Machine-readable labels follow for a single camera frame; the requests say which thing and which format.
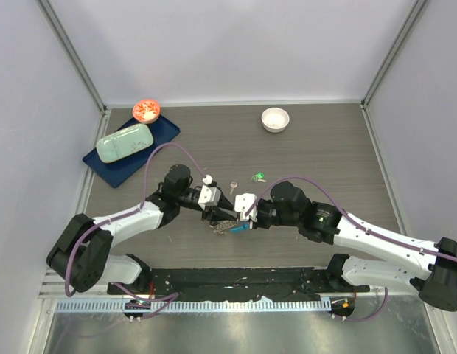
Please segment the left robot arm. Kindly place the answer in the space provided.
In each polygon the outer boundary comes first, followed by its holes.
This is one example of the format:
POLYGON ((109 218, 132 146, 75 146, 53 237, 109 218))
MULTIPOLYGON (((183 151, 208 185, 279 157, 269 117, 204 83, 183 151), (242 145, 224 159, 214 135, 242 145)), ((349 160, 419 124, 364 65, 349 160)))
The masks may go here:
POLYGON ((144 294, 150 291, 150 267, 133 254, 112 256, 116 245, 143 232, 160 229, 179 216, 181 209, 201 214, 211 226, 235 223, 234 206, 211 177, 192 186, 190 169, 173 165, 158 189, 143 204, 105 217, 81 213, 67 224, 46 257, 46 264, 67 280, 69 292, 84 293, 106 284, 109 294, 144 294))

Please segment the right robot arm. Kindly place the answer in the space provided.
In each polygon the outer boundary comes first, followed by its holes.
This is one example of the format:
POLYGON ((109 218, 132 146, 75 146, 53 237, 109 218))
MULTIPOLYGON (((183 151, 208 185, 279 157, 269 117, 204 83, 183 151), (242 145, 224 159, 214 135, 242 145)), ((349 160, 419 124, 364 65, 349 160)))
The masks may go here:
POLYGON ((289 181, 271 187, 270 199, 252 194, 236 202, 254 228, 292 226, 316 243, 356 249, 374 261, 335 255, 325 274, 329 288, 371 285, 417 295, 423 302, 457 311, 457 242, 420 240, 365 222, 333 203, 311 201, 289 181))

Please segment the green tagged key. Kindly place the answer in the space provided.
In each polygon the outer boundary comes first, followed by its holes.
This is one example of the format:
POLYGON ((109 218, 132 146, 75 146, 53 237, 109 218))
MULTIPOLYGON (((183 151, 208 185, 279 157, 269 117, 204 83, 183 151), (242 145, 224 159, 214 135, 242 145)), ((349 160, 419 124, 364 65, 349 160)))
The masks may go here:
POLYGON ((267 181, 265 180, 265 175, 263 173, 256 173, 252 175, 251 181, 255 183, 266 183, 267 181))

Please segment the large keyring with blue handle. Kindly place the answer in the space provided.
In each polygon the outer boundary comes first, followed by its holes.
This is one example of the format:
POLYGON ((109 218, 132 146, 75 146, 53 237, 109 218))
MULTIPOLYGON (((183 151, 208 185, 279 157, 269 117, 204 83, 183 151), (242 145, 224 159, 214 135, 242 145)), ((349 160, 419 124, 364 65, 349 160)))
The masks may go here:
POLYGON ((212 228, 212 231, 216 235, 224 235, 227 232, 237 233, 245 231, 250 228, 248 222, 239 222, 239 221, 222 221, 212 228))

